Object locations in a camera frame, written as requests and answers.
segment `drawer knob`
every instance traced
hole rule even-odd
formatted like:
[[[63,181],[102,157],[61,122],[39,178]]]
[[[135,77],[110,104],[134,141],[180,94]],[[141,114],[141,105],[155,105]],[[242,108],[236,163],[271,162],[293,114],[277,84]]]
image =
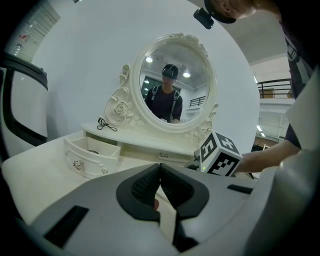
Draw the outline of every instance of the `drawer knob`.
[[[81,160],[74,161],[73,166],[79,171],[84,166],[84,162],[82,162]]]

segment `person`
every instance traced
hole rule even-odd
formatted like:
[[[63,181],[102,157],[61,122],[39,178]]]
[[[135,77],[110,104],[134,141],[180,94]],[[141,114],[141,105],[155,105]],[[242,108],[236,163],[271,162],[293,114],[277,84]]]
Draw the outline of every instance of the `person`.
[[[297,98],[310,79],[319,57],[317,8],[312,2],[289,0],[204,0],[207,12],[216,20],[232,24],[237,19],[256,12],[268,12],[279,21],[287,45],[287,57],[291,75],[291,89]],[[285,158],[301,150],[299,140],[291,125],[285,140],[266,150],[243,155],[237,172],[255,173],[278,166]]]
[[[183,99],[173,88],[178,77],[178,68],[167,64],[162,70],[162,86],[149,90],[144,102],[152,113],[164,122],[180,123]]]

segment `black railing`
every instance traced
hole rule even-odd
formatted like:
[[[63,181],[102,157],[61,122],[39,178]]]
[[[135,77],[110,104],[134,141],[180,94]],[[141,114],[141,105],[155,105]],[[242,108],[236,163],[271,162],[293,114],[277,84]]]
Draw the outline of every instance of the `black railing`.
[[[278,79],[278,80],[270,80],[270,81],[263,81],[263,82],[258,82],[257,85],[261,85],[258,87],[259,92],[260,92],[260,98],[261,99],[266,99],[270,98],[275,98],[275,95],[287,95],[287,98],[292,98],[292,91],[291,91],[291,79],[286,78],[286,79]],[[279,86],[287,86],[287,88],[281,88],[281,89],[274,89],[274,87],[279,87]],[[277,93],[275,91],[287,91],[287,93]]]
[[[200,106],[202,103],[204,103],[206,96],[200,97],[200,98],[194,98],[190,100],[190,106]]]

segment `black t-shirt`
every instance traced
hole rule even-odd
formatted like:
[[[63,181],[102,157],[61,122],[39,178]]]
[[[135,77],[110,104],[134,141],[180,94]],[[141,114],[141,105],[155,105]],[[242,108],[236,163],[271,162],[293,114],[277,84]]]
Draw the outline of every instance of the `black t-shirt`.
[[[164,93],[162,87],[159,86],[158,90],[152,100],[153,89],[150,89],[144,102],[148,106],[148,108],[152,111],[152,113],[159,119],[165,119],[168,123],[170,123],[170,115],[172,106],[174,104],[174,96],[175,90],[171,93]],[[175,102],[172,119],[180,120],[182,112],[182,97],[179,95],[178,99]]]
[[[311,2],[276,0],[275,3],[281,13],[280,25],[287,44],[292,94],[296,99],[318,63],[320,43],[317,8],[310,6]],[[287,129],[285,139],[301,147],[291,125]]]

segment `ceiling light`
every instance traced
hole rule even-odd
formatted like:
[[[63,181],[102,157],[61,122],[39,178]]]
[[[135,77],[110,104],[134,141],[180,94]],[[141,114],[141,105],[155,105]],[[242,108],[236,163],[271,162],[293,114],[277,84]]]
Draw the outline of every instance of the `ceiling light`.
[[[145,59],[145,61],[151,63],[151,62],[153,62],[154,60],[153,60],[152,58],[150,58],[150,57],[147,57],[147,58]]]

